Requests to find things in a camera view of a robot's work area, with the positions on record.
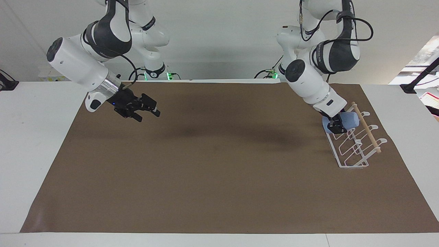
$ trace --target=wooden dowel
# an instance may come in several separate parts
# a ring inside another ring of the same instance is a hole
[[[369,139],[371,140],[372,145],[374,145],[374,148],[378,148],[377,153],[381,153],[381,148],[380,148],[380,146],[378,146],[377,140],[375,140],[375,137],[372,134],[371,130],[369,129],[369,126],[367,125],[366,121],[364,120],[364,117],[361,114],[360,110],[358,109],[357,104],[355,102],[352,102],[352,106],[354,107],[354,110],[357,113],[361,124],[363,125],[364,129],[366,130],[366,133],[369,136]]]

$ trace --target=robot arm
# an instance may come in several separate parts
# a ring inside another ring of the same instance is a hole
[[[169,34],[157,23],[147,0],[130,0],[130,20],[133,48],[142,57],[146,78],[167,78],[166,65],[157,47],[169,43]]]
[[[327,40],[320,31],[323,20],[337,22],[339,34],[335,39]],[[358,121],[343,123],[347,102],[323,81],[322,75],[351,70],[360,58],[352,1],[300,0],[299,23],[300,27],[284,26],[278,33],[277,41],[284,50],[279,73],[329,121],[327,132],[345,133]]]
[[[126,0],[106,0],[106,15],[91,23],[82,34],[57,39],[47,52],[47,60],[61,74],[87,89],[85,104],[90,112],[105,101],[115,106],[123,117],[141,122],[137,110],[159,116],[156,102],[145,94],[138,98],[118,76],[102,62],[120,56],[131,49],[129,5]]]

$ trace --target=white table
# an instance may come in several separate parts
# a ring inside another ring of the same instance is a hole
[[[232,80],[224,83],[261,83]],[[363,85],[383,127],[439,219],[439,123],[398,86]],[[439,246],[430,234],[102,234],[19,232],[86,92],[71,82],[23,82],[0,92],[0,235],[12,246]]]

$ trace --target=dish rack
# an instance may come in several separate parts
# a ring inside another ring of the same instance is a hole
[[[376,153],[381,153],[381,145],[387,143],[387,139],[375,139],[372,131],[377,130],[378,126],[368,125],[364,120],[364,117],[370,116],[371,113],[361,112],[355,102],[347,110],[347,112],[352,111],[357,113],[362,130],[359,126],[348,130],[344,134],[327,133],[326,135],[340,168],[365,168],[369,166],[368,159],[370,157]]]

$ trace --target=brown table mat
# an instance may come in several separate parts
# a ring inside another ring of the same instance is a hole
[[[333,86],[381,127],[360,86]],[[382,127],[383,153],[343,170],[320,115],[287,84],[133,90],[162,116],[82,107],[21,232],[439,232]]]

